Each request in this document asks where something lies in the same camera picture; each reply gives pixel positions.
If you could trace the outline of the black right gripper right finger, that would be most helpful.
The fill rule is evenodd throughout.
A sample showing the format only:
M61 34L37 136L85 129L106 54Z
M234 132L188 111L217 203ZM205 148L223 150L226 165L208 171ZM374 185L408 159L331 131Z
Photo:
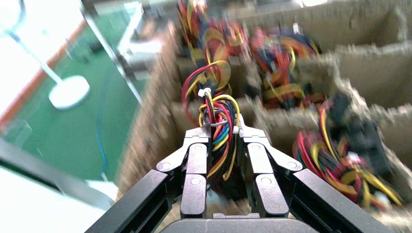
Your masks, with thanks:
M275 233L387 233L389 228L302 164L271 146L265 132L240 119L249 200Z

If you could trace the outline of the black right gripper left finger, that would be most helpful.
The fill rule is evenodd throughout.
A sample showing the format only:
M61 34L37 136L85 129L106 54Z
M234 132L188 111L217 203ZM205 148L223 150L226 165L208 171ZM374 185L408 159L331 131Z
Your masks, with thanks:
M154 233L178 197L183 217L205 217L210 146L210 127L187 130L182 147L158 162L86 232Z

